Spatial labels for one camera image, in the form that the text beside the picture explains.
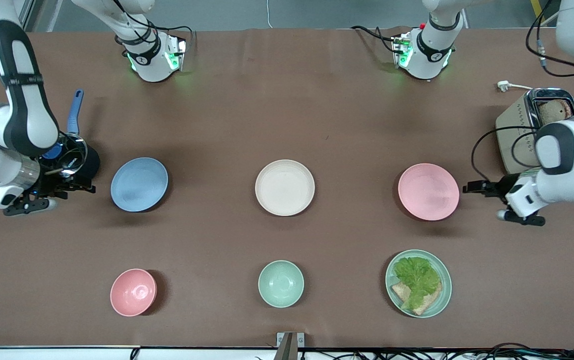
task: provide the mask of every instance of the floor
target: floor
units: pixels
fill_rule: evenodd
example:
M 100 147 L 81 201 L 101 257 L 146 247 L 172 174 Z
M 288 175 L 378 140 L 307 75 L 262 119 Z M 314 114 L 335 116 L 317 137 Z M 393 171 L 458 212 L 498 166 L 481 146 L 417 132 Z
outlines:
M 27 0 L 14 0 L 17 7 Z M 107 32 L 70 0 L 37 0 L 34 32 Z M 158 0 L 147 15 L 156 25 L 187 25 L 199 32 L 249 28 L 392 28 L 427 21 L 421 0 Z M 530 0 L 493 0 L 466 10 L 471 28 L 524 28 L 534 21 Z

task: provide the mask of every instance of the bowl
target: bowl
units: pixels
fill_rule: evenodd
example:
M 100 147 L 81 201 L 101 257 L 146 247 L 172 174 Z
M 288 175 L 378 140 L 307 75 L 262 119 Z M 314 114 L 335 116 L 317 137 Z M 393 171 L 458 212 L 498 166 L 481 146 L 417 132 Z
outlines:
M 413 216 L 439 221 L 456 210 L 461 190 L 444 168 L 435 164 L 415 164 L 400 176 L 398 196 Z
M 277 160 L 265 166 L 255 180 L 255 197 L 271 214 L 296 215 L 312 203 L 316 185 L 305 165 L 294 160 Z
M 121 273 L 111 285 L 111 307 L 123 317 L 135 317 L 147 310 L 156 299 L 156 280 L 143 269 Z
M 288 308 L 305 291 L 303 272 L 293 262 L 276 260 L 262 269 L 258 277 L 258 292 L 265 303 L 274 308 Z
M 111 180 L 111 200 L 126 212 L 142 212 L 156 205 L 167 191 L 165 165 L 151 157 L 128 161 Z
M 431 267 L 438 273 L 438 277 L 442 283 L 442 291 L 438 295 L 438 298 L 429 305 L 422 315 L 416 315 L 412 310 L 403 309 L 403 300 L 392 290 L 392 286 L 401 282 L 394 272 L 394 265 L 396 265 L 396 263 L 402 258 L 427 259 Z M 447 267 L 438 257 L 424 250 L 407 250 L 394 256 L 394 258 L 389 262 L 389 266 L 387 266 L 387 271 L 385 272 L 385 287 L 392 303 L 394 303 L 401 312 L 409 315 L 410 317 L 419 319 L 435 317 L 440 314 L 445 310 L 447 304 L 449 304 L 449 301 L 452 298 L 452 277 L 450 276 L 449 271 L 447 271 Z

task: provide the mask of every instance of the blue brush handle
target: blue brush handle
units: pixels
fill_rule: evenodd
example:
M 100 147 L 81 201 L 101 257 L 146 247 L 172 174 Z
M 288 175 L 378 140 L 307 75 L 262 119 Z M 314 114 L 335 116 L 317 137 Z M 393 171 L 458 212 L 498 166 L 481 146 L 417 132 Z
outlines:
M 85 96 L 83 89 L 77 89 L 76 92 L 74 92 L 74 99 L 71 101 L 71 108 L 69 109 L 69 116 L 67 117 L 68 133 L 79 134 L 79 112 L 81 112 L 83 96 Z

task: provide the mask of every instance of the bread slice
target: bread slice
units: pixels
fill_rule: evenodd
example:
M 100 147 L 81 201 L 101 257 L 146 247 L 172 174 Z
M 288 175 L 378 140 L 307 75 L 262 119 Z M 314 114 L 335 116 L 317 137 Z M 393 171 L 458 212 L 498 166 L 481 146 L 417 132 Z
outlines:
M 393 285 L 391 289 L 403 302 L 407 301 L 409 299 L 409 295 L 411 294 L 411 289 L 402 282 Z M 425 312 L 425 310 L 427 310 L 427 308 L 429 308 L 436 301 L 436 299 L 438 299 L 438 296 L 441 294 L 442 291 L 443 291 L 443 283 L 439 282 L 438 287 L 436 287 L 436 291 L 434 291 L 433 294 L 425 295 L 422 298 L 422 305 L 420 305 L 415 309 L 412 309 L 412 312 L 418 316 L 421 316 Z

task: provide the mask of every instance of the white power cord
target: white power cord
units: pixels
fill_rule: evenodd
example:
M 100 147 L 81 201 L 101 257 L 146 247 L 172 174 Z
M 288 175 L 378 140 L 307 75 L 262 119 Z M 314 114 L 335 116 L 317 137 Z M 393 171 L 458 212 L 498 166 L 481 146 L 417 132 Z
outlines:
M 500 89 L 501 92 L 506 92 L 509 90 L 509 88 L 518 88 L 518 89 L 525 89 L 525 90 L 534 89 L 534 88 L 530 88 L 529 86 L 525 86 L 525 85 L 512 84 L 508 80 L 498 81 L 498 83 L 495 86 L 497 86 L 497 88 Z
M 267 25 L 269 25 L 269 27 L 271 29 L 273 29 L 274 27 L 272 26 L 272 23 L 269 22 L 269 0 L 267 0 Z

